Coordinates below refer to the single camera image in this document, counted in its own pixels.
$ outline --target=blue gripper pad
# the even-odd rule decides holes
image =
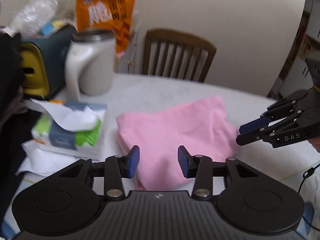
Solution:
[[[140,148],[138,146],[133,146],[130,152],[127,154],[129,158],[129,168],[128,168],[128,179],[133,178],[136,173],[137,166],[140,160]]]
[[[252,121],[252,122],[241,125],[239,128],[239,133],[240,134],[248,133],[248,132],[251,132],[251,131],[256,130],[258,128],[261,128],[263,126],[268,126],[270,122],[271,122],[271,120],[269,118],[264,118],[264,117],[259,118],[257,120]]]
[[[187,178],[189,173],[188,159],[187,156],[185,156],[183,151],[180,149],[180,147],[178,148],[178,162],[182,170],[183,176]]]

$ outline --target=human hand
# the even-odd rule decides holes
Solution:
[[[309,143],[320,153],[320,137],[312,138],[308,140]]]

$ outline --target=wooden chair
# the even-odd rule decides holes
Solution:
[[[156,75],[156,72],[159,72],[159,70],[158,70],[158,65],[159,65],[159,67],[161,67],[160,68],[160,76],[164,76],[164,69],[165,69],[166,62],[167,62],[169,45],[173,45],[173,51],[171,54],[168,71],[165,74],[165,76],[167,76],[167,77],[172,76],[172,77],[178,78],[180,75],[180,78],[186,79],[187,73],[189,71],[189,65],[191,62],[191,58],[192,58],[193,54],[195,54],[195,63],[194,63],[194,66],[192,67],[191,75],[189,75],[190,80],[194,80],[195,74],[196,74],[196,71],[198,68],[198,64],[200,61],[201,52],[204,50],[204,51],[208,52],[208,56],[203,64],[199,79],[197,80],[199,82],[204,82],[204,80],[207,76],[207,73],[209,71],[211,62],[213,60],[213,57],[217,51],[217,48],[211,42],[209,42],[201,37],[189,34],[189,33],[184,33],[184,32],[179,32],[179,31],[174,31],[174,30],[169,30],[169,29],[149,30],[149,31],[147,31],[145,45],[144,45],[142,73],[145,75],[148,75],[148,73],[150,72],[149,71],[149,62],[150,62],[151,45],[153,42],[156,42],[157,46],[156,46],[155,59],[153,62],[153,69],[151,71],[152,75]],[[165,49],[164,49],[164,53],[162,55],[161,63],[158,64],[161,43],[165,43]],[[175,57],[177,54],[176,52],[177,52],[178,46],[181,47],[181,52],[179,55],[179,60],[176,65],[176,69],[175,69],[176,72],[172,73],[173,64],[175,62]],[[181,67],[185,51],[187,51],[187,53],[188,53],[187,61],[186,61],[185,66]]]

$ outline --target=tissue box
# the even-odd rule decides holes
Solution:
[[[100,104],[68,101],[64,106],[81,111],[86,106],[92,111],[107,111],[107,106]],[[31,133],[40,149],[100,161],[105,127],[106,112],[103,121],[99,120],[93,130],[77,132],[64,130],[45,113],[39,118]]]

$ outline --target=white table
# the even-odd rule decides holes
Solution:
[[[107,158],[121,152],[116,141],[116,116],[131,111],[156,112],[212,95],[222,97],[227,108],[227,119],[236,128],[259,118],[267,106],[274,102],[269,98],[198,82],[130,74],[116,74],[108,93],[100,96],[82,95],[81,99],[108,105],[107,147],[104,153]],[[61,91],[56,99],[67,100],[66,90]],[[301,182],[301,173],[320,161],[320,154],[308,142],[273,149],[269,143],[259,141],[240,147],[236,157],[295,189]],[[26,178],[35,180],[32,174],[27,174]],[[192,185],[193,180],[179,189],[190,191]],[[128,193],[134,189],[133,181],[124,179],[124,187]],[[221,180],[215,180],[214,193],[222,189]],[[94,190],[102,194],[102,178],[95,180]]]

